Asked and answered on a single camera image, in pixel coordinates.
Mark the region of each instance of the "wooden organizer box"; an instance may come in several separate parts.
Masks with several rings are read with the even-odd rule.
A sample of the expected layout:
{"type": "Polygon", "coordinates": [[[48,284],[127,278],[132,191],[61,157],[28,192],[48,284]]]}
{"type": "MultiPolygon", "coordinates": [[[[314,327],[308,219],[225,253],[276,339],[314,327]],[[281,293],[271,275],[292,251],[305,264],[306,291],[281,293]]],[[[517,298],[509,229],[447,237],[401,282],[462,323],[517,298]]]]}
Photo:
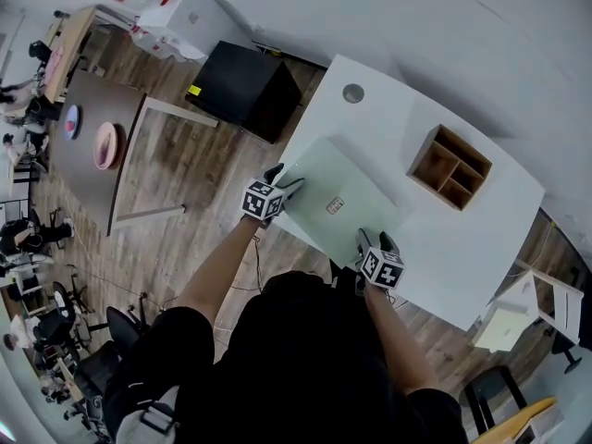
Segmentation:
{"type": "Polygon", "coordinates": [[[425,140],[408,176],[455,209],[463,210],[483,185],[491,162],[439,125],[425,140]]]}

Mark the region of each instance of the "folding white table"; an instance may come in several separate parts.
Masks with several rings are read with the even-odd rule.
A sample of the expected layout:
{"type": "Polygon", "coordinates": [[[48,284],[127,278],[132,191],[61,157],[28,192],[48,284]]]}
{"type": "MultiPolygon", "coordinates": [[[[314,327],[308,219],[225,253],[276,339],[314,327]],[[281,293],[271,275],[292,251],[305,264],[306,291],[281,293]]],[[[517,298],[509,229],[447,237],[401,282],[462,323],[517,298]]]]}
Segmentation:
{"type": "MultiPolygon", "coordinates": [[[[401,216],[400,224],[389,232],[406,265],[397,294],[467,330],[520,251],[543,197],[540,184],[450,110],[340,55],[329,67],[280,161],[290,167],[322,137],[338,146],[401,216]],[[360,102],[346,101],[343,90],[348,84],[362,87],[360,102]],[[492,162],[484,185],[463,211],[407,176],[428,132],[438,124],[459,134],[492,162]]],[[[275,222],[318,248],[285,213],[275,222]]]]}

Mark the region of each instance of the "yellow label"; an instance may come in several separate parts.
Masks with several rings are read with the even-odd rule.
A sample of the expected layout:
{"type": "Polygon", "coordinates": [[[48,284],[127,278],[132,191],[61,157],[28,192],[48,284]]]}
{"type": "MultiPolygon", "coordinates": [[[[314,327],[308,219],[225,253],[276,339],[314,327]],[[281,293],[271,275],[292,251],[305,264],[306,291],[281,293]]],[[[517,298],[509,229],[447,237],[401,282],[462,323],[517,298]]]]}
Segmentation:
{"type": "Polygon", "coordinates": [[[188,90],[189,93],[192,93],[195,96],[199,95],[201,91],[202,91],[202,88],[197,87],[195,85],[190,86],[190,88],[188,90]]]}

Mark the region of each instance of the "power cord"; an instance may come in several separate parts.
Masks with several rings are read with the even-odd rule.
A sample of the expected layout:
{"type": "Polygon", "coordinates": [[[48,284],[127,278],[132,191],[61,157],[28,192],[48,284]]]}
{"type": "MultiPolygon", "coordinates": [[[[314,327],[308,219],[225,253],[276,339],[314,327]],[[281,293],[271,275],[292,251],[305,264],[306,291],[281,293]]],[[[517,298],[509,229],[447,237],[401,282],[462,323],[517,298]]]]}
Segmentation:
{"type": "MultiPolygon", "coordinates": [[[[545,239],[543,240],[543,245],[540,247],[540,251],[538,252],[538,255],[536,256],[535,261],[529,265],[531,268],[533,266],[535,266],[535,264],[538,262],[538,260],[540,260],[540,257],[542,256],[543,252],[545,251],[545,246],[547,245],[547,240],[549,239],[549,234],[550,234],[551,230],[556,227],[557,227],[557,224],[555,222],[551,221],[549,223],[549,228],[547,229],[547,235],[545,235],[545,239]]],[[[520,273],[517,273],[515,275],[506,275],[506,278],[516,278],[516,277],[521,276],[522,274],[523,274],[523,271],[521,271],[520,273]]]]}

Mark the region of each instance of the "wooden floor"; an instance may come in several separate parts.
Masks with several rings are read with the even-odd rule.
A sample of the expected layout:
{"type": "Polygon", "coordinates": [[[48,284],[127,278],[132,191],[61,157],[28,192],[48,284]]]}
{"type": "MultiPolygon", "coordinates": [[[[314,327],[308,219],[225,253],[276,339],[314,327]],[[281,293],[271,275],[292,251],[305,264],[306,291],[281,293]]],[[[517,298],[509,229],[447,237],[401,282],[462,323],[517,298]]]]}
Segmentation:
{"type": "MultiPolygon", "coordinates": [[[[190,107],[183,97],[199,71],[196,64],[160,61],[136,48],[129,39],[115,37],[101,45],[100,51],[100,65],[107,69],[105,76],[110,80],[190,107]]],[[[145,291],[151,301],[164,305],[182,290],[192,272],[236,224],[241,190],[247,179],[279,159],[324,75],[318,68],[291,60],[286,63],[303,93],[302,106],[275,145],[261,142],[228,123],[222,122],[212,129],[174,117],[149,114],[146,118],[124,180],[125,203],[121,213],[183,203],[187,206],[183,216],[126,228],[106,238],[87,217],[54,166],[33,187],[32,198],[42,220],[48,222],[48,213],[57,206],[74,219],[80,238],[68,240],[66,250],[55,251],[59,265],[51,268],[50,278],[68,286],[69,268],[65,265],[73,264],[79,269],[81,283],[89,286],[88,301],[97,311],[92,323],[103,321],[107,305],[126,309],[136,302],[111,282],[137,293],[145,291]]],[[[53,127],[52,136],[62,136],[60,129],[53,127]]],[[[537,257],[548,228],[548,220],[539,214],[521,250],[521,259],[531,262],[537,257]]],[[[260,232],[260,236],[264,281],[291,269],[315,271],[329,280],[328,260],[323,254],[273,225],[260,232]]],[[[555,228],[536,266],[568,282],[573,279],[574,267],[581,271],[581,280],[587,280],[589,275],[555,228]]],[[[511,281],[507,278],[500,287],[511,281]]],[[[245,255],[234,286],[241,290],[230,291],[216,319],[216,357],[225,350],[224,344],[228,343],[245,303],[258,294],[253,245],[245,255]]],[[[149,317],[154,318],[158,307],[150,302],[147,306],[149,317]]],[[[507,364],[516,380],[523,382],[549,353],[552,343],[543,334],[544,326],[531,326],[512,352],[491,354],[471,346],[475,328],[463,332],[410,303],[398,312],[423,345],[443,388],[455,397],[468,379],[494,364],[507,364]]],[[[106,332],[98,337],[99,342],[105,339],[106,332]]]]}

